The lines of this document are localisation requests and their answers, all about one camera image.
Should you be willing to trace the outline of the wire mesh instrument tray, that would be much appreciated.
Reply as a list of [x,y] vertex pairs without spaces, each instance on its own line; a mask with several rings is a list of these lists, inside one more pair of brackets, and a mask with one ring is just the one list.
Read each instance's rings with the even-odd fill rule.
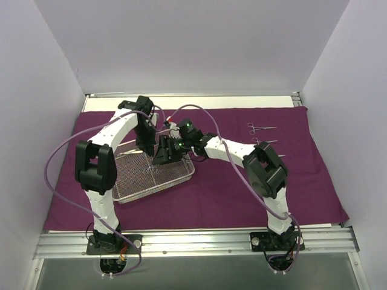
[[117,147],[114,153],[117,179],[112,189],[115,202],[124,204],[144,198],[188,181],[195,173],[194,164],[189,158],[158,165],[157,174],[143,174],[145,155],[147,154],[137,147],[135,140],[121,143]]

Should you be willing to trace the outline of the purple cloth wrap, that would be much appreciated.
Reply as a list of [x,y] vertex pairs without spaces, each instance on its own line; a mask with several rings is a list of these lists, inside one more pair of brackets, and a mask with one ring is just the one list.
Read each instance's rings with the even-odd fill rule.
[[[187,109],[174,118],[190,118],[204,133],[220,132],[222,137],[244,144],[252,140],[247,123],[275,126],[276,129],[259,131],[257,136],[262,140],[278,140],[272,145],[278,155],[286,155],[282,160],[288,168],[288,142],[296,115],[296,108],[210,109],[207,112]],[[45,230],[83,231],[93,221],[89,200],[74,178],[75,146],[76,141],[68,146],[56,186],[57,195],[53,197],[44,223]],[[290,211],[287,191],[286,197]],[[115,212],[125,231],[267,225],[266,211],[232,166],[220,160],[196,163],[190,180],[133,202],[118,203]]]

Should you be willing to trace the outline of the steel surgical scissors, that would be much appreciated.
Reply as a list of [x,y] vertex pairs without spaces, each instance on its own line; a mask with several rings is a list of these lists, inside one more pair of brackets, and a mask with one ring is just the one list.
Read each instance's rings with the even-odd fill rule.
[[270,144],[270,143],[276,143],[276,142],[278,142],[278,140],[262,140],[262,139],[259,139],[257,137],[253,137],[252,138],[252,142],[256,143],[256,144],[261,144],[261,143],[268,143],[268,144]]

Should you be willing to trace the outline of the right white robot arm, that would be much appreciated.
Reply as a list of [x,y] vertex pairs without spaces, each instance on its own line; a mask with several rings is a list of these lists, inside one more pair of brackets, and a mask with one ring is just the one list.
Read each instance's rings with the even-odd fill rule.
[[229,162],[267,211],[269,244],[280,250],[290,243],[294,223],[286,198],[288,169],[271,145],[237,143],[213,133],[184,138],[161,135],[152,164],[175,163],[189,152],[207,160]]

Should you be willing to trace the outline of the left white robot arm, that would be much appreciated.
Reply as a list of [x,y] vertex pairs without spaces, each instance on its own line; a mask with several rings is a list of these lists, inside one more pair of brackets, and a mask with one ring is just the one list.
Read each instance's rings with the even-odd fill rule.
[[89,140],[76,145],[75,179],[91,205],[94,242],[107,253],[116,253],[122,245],[112,198],[117,180],[114,153],[124,137],[134,131],[138,148],[154,156],[157,116],[152,113],[153,108],[151,99],[142,95],[135,102],[123,101],[108,124]]

